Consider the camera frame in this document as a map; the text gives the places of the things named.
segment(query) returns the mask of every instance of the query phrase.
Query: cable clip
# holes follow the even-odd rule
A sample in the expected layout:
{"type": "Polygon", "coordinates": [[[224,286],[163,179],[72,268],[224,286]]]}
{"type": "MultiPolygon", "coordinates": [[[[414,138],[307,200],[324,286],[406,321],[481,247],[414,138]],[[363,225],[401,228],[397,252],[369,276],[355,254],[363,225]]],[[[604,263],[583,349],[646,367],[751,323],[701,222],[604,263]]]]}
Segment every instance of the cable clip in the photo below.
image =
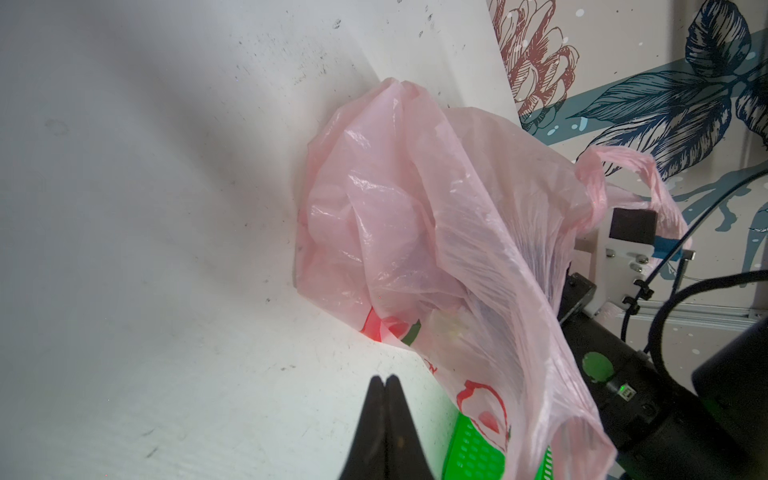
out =
{"type": "Polygon", "coordinates": [[[637,300],[635,300],[631,296],[626,296],[621,302],[629,305],[629,308],[627,308],[627,311],[629,312],[630,315],[637,315],[637,313],[640,312],[640,306],[637,305],[637,300]]]}
{"type": "Polygon", "coordinates": [[[638,278],[633,282],[633,284],[640,287],[640,291],[637,293],[638,298],[643,300],[650,300],[650,298],[654,295],[654,291],[648,288],[648,284],[645,282],[645,280],[640,280],[638,278]]]}

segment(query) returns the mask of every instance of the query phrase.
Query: flower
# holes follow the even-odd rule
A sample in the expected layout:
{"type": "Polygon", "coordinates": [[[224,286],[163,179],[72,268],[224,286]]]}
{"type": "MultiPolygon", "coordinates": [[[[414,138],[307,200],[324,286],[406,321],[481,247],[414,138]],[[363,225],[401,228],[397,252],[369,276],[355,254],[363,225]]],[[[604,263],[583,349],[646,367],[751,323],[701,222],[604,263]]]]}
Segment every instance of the flower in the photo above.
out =
{"type": "Polygon", "coordinates": [[[529,133],[545,127],[563,105],[574,82],[578,51],[566,45],[558,27],[550,28],[554,0],[537,7],[523,0],[506,11],[506,0],[489,0],[493,29],[522,127],[529,133]]]}

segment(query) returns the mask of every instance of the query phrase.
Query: green basket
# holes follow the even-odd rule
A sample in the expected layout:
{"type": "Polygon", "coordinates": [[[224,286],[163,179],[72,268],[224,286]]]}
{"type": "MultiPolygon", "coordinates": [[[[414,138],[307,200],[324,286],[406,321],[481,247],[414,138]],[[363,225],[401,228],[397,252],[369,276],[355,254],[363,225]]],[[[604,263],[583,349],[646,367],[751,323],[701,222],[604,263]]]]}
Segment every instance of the green basket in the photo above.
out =
{"type": "MultiPolygon", "coordinates": [[[[458,414],[451,445],[442,466],[442,480],[499,480],[504,474],[504,454],[482,438],[469,417],[458,414]]],[[[535,480],[552,480],[549,449],[535,480]]]]}

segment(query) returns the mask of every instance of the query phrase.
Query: pink plastic bag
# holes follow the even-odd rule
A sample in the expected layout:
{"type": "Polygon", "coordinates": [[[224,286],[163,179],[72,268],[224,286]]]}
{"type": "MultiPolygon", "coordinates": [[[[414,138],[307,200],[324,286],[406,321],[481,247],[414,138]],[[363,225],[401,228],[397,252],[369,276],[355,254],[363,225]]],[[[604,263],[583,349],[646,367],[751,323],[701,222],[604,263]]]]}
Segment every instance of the pink plastic bag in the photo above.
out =
{"type": "Polygon", "coordinates": [[[533,478],[547,445],[555,478],[603,479],[614,461],[554,313],[575,237],[612,202],[642,207],[606,193],[594,167],[609,154],[574,165],[503,118],[441,111],[393,79],[340,108],[309,145],[299,292],[416,351],[505,452],[507,479],[533,478]]]}

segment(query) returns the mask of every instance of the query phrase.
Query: white table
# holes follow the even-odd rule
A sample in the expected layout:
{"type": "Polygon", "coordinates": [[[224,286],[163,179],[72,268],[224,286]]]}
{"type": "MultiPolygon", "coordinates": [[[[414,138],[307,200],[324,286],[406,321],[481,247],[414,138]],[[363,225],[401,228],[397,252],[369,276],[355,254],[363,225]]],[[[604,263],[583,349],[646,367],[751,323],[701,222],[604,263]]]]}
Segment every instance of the white table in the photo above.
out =
{"type": "Polygon", "coordinates": [[[296,294],[306,143],[380,80],[516,120],[484,0],[0,6],[0,478],[336,478],[421,359],[296,294]]]}

